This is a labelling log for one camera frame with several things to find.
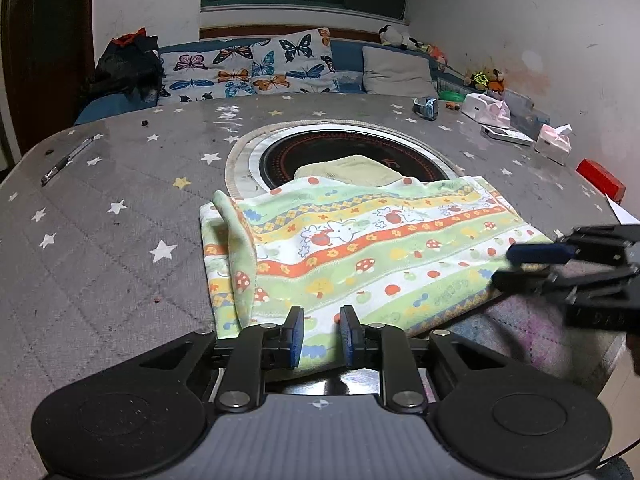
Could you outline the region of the butterfly pattern pillow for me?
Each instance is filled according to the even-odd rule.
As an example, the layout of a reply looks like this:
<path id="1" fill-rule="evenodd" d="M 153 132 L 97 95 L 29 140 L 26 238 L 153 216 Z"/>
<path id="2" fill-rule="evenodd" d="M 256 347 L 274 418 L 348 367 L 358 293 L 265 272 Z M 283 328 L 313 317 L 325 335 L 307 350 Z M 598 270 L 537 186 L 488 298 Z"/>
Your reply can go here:
<path id="1" fill-rule="evenodd" d="M 158 104 L 340 91 L 325 27 L 213 51 L 168 52 L 160 59 L 165 77 Z"/>

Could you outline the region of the white pink plastic bag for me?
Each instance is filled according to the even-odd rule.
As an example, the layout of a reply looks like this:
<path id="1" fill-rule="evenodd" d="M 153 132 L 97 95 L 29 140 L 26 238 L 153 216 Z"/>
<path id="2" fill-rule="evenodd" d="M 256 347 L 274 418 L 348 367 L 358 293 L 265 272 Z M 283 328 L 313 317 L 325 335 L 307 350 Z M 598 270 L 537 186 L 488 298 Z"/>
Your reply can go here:
<path id="1" fill-rule="evenodd" d="M 467 94 L 460 106 L 460 112 L 481 125 L 511 127 L 511 111 L 508 104 L 487 94 Z"/>

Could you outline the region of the red plastic stool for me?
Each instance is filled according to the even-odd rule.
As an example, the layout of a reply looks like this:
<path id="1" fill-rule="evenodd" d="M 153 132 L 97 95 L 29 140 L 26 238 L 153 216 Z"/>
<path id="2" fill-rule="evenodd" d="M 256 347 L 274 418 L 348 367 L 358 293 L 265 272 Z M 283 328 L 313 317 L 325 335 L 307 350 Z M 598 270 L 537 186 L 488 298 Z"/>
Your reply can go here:
<path id="1" fill-rule="evenodd" d="M 626 185 L 605 166 L 592 159 L 583 159 L 578 164 L 576 171 L 614 203 L 619 205 L 622 203 Z"/>

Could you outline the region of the black clothes pile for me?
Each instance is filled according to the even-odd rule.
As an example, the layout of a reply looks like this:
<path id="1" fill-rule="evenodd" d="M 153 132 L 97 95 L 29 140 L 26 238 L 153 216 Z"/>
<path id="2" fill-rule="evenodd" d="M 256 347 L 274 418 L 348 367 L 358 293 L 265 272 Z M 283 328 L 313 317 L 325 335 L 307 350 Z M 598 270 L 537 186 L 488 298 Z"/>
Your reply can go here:
<path id="1" fill-rule="evenodd" d="M 121 93 L 129 101 L 155 105 L 164 76 L 158 38 L 141 27 L 108 43 L 89 79 L 90 96 Z"/>

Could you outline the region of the grey cushion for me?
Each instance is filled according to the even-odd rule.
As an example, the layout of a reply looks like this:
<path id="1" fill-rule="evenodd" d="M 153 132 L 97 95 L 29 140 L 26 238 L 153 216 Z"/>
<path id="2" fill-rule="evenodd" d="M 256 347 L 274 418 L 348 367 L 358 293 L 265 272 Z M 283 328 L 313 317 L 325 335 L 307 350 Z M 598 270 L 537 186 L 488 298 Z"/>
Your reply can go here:
<path id="1" fill-rule="evenodd" d="M 380 96 L 436 98 L 427 58 L 380 48 L 363 47 L 363 88 Z"/>

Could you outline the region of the colourful patterned baby garment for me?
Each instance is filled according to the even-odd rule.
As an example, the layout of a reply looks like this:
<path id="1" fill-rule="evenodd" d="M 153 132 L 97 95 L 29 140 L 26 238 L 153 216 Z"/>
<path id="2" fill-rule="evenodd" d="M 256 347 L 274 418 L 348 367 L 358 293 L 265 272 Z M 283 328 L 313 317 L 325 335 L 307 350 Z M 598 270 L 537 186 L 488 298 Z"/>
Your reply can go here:
<path id="1" fill-rule="evenodd" d="M 341 365 L 341 308 L 420 334 L 489 298 L 506 250 L 539 242 L 481 177 L 354 185 L 313 174 L 251 198 L 216 192 L 200 209 L 219 338 L 304 311 L 295 374 Z"/>

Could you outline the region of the blue sofa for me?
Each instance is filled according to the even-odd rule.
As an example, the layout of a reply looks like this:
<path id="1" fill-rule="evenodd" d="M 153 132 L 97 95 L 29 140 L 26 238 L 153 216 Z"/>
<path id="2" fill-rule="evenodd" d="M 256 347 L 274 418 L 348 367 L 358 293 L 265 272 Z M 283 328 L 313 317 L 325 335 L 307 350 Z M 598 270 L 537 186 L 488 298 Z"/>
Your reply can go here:
<path id="1" fill-rule="evenodd" d="M 336 41 L 317 27 L 260 41 L 229 41 L 152 51 L 151 68 L 127 68 L 107 47 L 96 72 L 99 97 L 80 113 L 78 124 L 169 103 L 291 93 L 373 93 L 434 96 L 447 67 L 442 50 L 412 38 L 380 44 Z"/>

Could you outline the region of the pink tissue pack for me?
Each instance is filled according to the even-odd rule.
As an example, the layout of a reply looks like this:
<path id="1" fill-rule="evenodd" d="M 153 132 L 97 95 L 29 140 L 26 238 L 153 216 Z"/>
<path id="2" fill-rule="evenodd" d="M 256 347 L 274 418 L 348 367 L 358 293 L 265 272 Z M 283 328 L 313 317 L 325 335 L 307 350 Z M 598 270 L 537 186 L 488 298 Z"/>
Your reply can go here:
<path id="1" fill-rule="evenodd" d="M 571 125 L 552 127 L 544 124 L 540 127 L 538 138 L 534 144 L 534 150 L 544 155 L 552 162 L 565 165 L 568 155 L 572 150 L 570 134 L 573 132 Z"/>

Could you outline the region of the black white plush toy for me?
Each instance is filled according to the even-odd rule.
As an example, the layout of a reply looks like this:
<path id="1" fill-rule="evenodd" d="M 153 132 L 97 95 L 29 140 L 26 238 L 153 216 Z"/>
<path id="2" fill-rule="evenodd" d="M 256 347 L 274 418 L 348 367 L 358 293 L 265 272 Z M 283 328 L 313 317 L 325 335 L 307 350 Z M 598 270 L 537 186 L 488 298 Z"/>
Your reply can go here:
<path id="1" fill-rule="evenodd" d="M 403 51 L 422 51 L 422 42 L 415 40 L 404 32 L 400 32 L 392 25 L 385 25 L 378 30 L 381 44 Z"/>

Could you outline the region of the round induction cooker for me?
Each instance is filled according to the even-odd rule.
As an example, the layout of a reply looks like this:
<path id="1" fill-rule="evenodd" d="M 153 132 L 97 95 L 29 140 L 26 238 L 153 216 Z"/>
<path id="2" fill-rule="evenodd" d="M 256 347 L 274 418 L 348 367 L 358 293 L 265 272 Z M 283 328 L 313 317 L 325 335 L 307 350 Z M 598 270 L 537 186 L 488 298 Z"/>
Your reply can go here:
<path id="1" fill-rule="evenodd" d="M 253 197 L 291 181 L 300 167 L 352 155 L 427 182 L 463 174 L 444 154 L 407 131 L 347 119 L 296 120 L 241 136 L 227 158 L 224 183 L 234 197 Z"/>

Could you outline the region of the green bowl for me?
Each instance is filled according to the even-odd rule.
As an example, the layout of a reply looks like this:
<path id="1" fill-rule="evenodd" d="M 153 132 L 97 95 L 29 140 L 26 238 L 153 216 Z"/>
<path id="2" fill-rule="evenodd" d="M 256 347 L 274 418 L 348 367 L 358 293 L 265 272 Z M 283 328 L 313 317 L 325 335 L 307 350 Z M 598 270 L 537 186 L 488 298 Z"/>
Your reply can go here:
<path id="1" fill-rule="evenodd" d="M 446 102 L 462 103 L 465 99 L 465 93 L 459 93 L 451 90 L 442 90 L 438 92 L 439 99 Z"/>

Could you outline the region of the white paper sheet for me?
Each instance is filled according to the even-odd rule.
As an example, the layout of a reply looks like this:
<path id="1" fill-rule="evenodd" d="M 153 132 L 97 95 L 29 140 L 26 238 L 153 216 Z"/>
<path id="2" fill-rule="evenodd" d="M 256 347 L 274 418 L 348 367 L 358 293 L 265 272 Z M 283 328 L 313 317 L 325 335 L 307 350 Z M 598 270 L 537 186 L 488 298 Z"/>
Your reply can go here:
<path id="1" fill-rule="evenodd" d="M 616 217 L 619 224 L 622 226 L 633 226 L 634 224 L 639 224 L 640 220 L 636 218 L 629 211 L 626 211 L 625 208 L 620 206 L 620 204 L 615 203 L 611 197 L 605 196 L 608 201 L 608 206 L 612 209 L 612 213 Z"/>

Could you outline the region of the dark wooden door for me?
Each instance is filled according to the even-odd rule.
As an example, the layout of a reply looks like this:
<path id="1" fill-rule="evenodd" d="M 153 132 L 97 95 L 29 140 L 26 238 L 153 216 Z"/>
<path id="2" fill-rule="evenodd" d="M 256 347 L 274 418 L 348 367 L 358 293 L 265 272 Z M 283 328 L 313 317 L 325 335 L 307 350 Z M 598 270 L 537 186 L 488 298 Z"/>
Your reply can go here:
<path id="1" fill-rule="evenodd" d="M 17 145 L 76 122 L 94 69 L 92 0 L 1 0 L 1 59 Z"/>

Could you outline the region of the white remote control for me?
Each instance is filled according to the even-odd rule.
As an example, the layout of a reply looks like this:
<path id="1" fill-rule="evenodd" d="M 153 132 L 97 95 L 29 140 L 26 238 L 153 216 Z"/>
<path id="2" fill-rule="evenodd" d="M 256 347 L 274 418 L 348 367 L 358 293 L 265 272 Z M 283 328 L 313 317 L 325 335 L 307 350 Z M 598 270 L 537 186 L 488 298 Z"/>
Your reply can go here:
<path id="1" fill-rule="evenodd" d="M 525 133 L 518 130 L 499 128 L 495 126 L 482 125 L 482 130 L 488 136 L 488 138 L 508 142 L 521 146 L 532 146 L 535 140 L 530 136 L 526 136 Z"/>

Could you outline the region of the black pen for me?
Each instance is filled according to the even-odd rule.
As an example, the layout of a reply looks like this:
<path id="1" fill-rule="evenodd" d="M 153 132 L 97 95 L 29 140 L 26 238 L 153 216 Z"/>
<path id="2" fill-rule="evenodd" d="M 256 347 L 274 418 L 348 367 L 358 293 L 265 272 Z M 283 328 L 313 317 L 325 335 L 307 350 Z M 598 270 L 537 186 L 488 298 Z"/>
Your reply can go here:
<path id="1" fill-rule="evenodd" d="M 42 178 L 40 179 L 41 185 L 46 186 L 61 170 L 67 167 L 77 155 L 79 155 L 85 148 L 88 148 L 88 146 L 94 140 L 96 140 L 96 136 L 88 136 L 87 139 L 80 142 L 67 155 L 62 157 L 49 171 L 47 171 L 42 176 Z"/>

